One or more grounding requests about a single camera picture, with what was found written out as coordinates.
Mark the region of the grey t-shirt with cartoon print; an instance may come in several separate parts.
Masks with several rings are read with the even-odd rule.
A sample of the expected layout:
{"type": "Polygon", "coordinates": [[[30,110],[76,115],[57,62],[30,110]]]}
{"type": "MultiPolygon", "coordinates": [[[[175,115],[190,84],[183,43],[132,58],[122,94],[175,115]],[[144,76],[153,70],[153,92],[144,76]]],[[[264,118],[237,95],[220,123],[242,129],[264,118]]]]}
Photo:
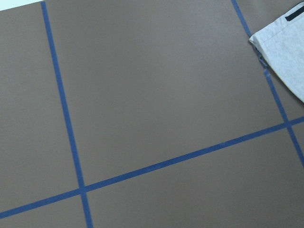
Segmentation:
{"type": "Polygon", "coordinates": [[[249,42],[286,87],[304,100],[304,3],[254,33],[249,42]]]}

